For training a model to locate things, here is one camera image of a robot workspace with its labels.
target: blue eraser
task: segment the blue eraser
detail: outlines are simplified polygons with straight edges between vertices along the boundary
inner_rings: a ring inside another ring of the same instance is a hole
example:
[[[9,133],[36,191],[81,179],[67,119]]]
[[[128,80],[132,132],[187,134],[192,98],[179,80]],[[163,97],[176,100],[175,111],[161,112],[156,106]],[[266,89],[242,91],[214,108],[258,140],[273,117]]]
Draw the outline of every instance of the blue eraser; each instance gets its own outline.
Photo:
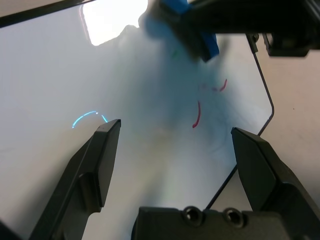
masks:
[[[168,8],[170,8],[170,10],[172,10],[174,13],[178,15],[183,15],[188,11],[192,11],[192,4],[188,4],[187,0],[160,0],[160,2],[166,5]],[[212,33],[207,33],[207,32],[200,32],[200,36],[207,50],[206,57],[201,56],[202,59],[205,58],[205,61],[208,61],[214,58],[215,56],[219,55],[219,47],[217,44],[216,35]]]
[[[161,0],[161,3],[180,15],[187,12],[190,7],[187,0]]]

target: blue ink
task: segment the blue ink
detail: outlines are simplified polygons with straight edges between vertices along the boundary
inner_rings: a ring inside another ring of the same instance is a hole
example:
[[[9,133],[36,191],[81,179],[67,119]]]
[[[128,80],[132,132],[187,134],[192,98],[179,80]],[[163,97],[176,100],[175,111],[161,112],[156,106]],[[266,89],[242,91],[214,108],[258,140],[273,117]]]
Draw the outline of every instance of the blue ink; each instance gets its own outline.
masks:
[[[101,115],[101,116],[102,116],[103,120],[107,123],[108,121],[107,121],[107,119],[105,118],[105,116],[103,116],[103,115]]]
[[[78,122],[80,119],[82,119],[84,116],[87,116],[87,115],[89,115],[89,114],[93,114],[93,113],[96,113],[96,112],[97,112],[97,111],[90,111],[90,112],[87,112],[86,114],[82,115],[82,116],[79,117],[77,120],[75,120],[75,122],[72,124],[72,128],[74,129],[75,126],[76,126],[76,124],[77,124],[77,122]]]

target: whiteboard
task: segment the whiteboard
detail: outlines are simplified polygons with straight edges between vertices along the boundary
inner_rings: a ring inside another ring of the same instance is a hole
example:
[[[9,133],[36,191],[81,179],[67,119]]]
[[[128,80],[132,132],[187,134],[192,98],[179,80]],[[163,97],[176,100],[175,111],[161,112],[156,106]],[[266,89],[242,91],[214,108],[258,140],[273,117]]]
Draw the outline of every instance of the whiteboard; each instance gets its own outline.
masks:
[[[130,239],[139,206],[204,209],[236,164],[232,127],[257,134],[271,116],[244,35],[218,35],[220,56],[197,61],[147,4],[97,0],[0,29],[0,218],[24,239],[106,121],[122,121],[114,171],[84,240]]]

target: red marker line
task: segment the red marker line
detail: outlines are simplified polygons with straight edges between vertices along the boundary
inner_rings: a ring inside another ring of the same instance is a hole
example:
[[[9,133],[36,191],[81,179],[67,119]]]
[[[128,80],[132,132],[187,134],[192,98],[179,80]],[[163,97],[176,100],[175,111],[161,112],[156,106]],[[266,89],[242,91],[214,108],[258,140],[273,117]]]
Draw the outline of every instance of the red marker line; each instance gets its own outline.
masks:
[[[198,101],[198,118],[196,119],[195,124],[192,125],[192,128],[194,129],[196,126],[198,126],[199,121],[200,121],[200,116],[201,116],[201,105],[200,102]]]
[[[220,92],[222,92],[223,90],[225,90],[226,86],[227,86],[227,79],[224,81],[224,85],[220,88]]]

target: screw hole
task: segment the screw hole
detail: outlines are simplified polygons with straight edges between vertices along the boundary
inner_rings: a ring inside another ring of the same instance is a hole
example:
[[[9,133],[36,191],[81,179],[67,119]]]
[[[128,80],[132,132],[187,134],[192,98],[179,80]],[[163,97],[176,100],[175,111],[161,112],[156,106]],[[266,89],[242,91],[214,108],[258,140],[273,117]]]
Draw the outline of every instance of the screw hole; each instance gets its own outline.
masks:
[[[224,212],[224,218],[235,228],[242,228],[245,225],[245,219],[241,212],[234,208],[227,208]]]
[[[227,213],[227,217],[233,224],[239,225],[241,223],[241,217],[237,212],[230,211]]]
[[[192,222],[196,222],[199,219],[199,214],[196,210],[189,208],[186,210],[186,217],[192,221]]]
[[[193,227],[200,227],[203,222],[203,213],[194,206],[188,206],[182,211],[185,222]]]

